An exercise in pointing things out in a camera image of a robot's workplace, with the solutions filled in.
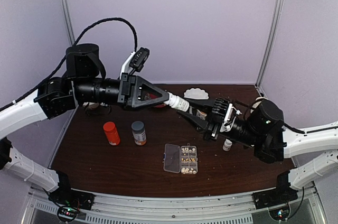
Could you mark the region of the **orange pill bottle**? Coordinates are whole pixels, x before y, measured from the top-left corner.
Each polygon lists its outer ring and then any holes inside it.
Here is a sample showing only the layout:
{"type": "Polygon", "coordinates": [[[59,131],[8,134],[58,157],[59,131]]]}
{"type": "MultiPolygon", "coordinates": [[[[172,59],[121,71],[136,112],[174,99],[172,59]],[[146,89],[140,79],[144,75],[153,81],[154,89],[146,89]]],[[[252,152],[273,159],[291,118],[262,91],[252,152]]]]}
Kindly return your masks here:
{"type": "Polygon", "coordinates": [[[117,146],[120,144],[120,137],[114,122],[106,122],[103,129],[110,145],[117,146]]]}

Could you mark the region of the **clear plastic pill organizer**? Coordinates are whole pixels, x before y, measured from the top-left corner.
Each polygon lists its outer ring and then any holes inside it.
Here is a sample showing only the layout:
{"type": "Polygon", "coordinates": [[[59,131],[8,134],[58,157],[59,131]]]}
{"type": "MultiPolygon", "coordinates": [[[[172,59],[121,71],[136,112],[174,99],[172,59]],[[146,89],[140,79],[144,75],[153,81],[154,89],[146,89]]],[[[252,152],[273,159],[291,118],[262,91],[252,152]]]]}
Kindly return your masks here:
{"type": "Polygon", "coordinates": [[[194,145],[174,145],[174,144],[165,144],[164,146],[164,155],[163,155],[163,170],[165,172],[179,174],[181,173],[181,168],[183,167],[195,167],[198,171],[198,148],[194,145]],[[181,151],[183,147],[196,148],[196,154],[186,154],[184,155],[181,151]],[[196,162],[182,162],[181,158],[183,157],[193,157],[196,158],[196,162]]]}

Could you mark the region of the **grey lid pill bottle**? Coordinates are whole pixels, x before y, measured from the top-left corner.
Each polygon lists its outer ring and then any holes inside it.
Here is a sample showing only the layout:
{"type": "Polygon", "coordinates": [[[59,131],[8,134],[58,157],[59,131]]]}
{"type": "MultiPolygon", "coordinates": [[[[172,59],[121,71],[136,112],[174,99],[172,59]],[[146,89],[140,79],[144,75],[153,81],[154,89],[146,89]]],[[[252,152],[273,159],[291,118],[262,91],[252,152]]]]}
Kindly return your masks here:
{"type": "Polygon", "coordinates": [[[138,146],[145,145],[147,138],[144,123],[141,121],[135,121],[132,123],[131,128],[135,144],[138,146]]]}

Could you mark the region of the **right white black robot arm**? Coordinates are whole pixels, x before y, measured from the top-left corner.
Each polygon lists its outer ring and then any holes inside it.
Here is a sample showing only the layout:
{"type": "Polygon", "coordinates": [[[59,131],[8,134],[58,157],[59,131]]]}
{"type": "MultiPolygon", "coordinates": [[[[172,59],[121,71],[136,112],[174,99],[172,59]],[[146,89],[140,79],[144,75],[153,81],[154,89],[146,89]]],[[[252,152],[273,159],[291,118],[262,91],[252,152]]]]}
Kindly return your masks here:
{"type": "Polygon", "coordinates": [[[297,155],[320,152],[302,166],[281,174],[271,191],[274,203],[283,203],[291,190],[299,190],[311,181],[337,168],[337,122],[297,129],[287,125],[283,111],[275,103],[257,98],[244,113],[227,99],[186,99],[178,113],[203,134],[205,140],[222,136],[226,141],[253,148],[253,154],[265,163],[282,162],[297,155]]]}

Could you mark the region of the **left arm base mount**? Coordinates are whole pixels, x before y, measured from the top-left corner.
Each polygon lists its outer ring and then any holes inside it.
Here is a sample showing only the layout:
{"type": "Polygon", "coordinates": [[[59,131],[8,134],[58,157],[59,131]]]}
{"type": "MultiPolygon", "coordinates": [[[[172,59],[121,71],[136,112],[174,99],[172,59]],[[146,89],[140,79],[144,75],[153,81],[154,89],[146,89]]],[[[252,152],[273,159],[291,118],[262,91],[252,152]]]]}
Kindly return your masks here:
{"type": "Polygon", "coordinates": [[[71,190],[69,192],[48,193],[49,200],[59,206],[68,206],[76,209],[91,210],[95,195],[88,192],[71,190]]]}

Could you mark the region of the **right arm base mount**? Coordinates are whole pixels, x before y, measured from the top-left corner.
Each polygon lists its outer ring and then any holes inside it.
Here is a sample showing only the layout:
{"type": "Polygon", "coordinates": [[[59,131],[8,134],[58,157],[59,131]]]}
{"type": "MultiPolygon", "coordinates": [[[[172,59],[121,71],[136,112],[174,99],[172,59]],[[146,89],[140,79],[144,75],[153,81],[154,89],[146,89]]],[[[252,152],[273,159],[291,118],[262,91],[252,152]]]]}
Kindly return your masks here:
{"type": "Polygon", "coordinates": [[[256,209],[270,208],[298,199],[296,190],[271,189],[252,194],[256,209]]]}

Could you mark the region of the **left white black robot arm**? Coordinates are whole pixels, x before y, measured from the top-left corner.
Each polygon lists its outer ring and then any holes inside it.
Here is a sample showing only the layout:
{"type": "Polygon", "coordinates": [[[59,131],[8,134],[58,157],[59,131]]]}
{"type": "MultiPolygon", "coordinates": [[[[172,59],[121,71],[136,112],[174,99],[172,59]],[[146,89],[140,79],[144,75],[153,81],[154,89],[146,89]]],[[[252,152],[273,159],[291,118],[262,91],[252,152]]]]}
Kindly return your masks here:
{"type": "Polygon", "coordinates": [[[63,77],[53,77],[20,101],[1,110],[1,170],[7,170],[42,187],[65,205],[76,200],[68,176],[43,167],[23,156],[7,136],[34,122],[52,119],[93,102],[118,105],[124,110],[157,106],[170,99],[168,92],[140,76],[122,73],[119,79],[106,77],[99,59],[99,46],[79,44],[67,48],[67,70],[63,77]]]}

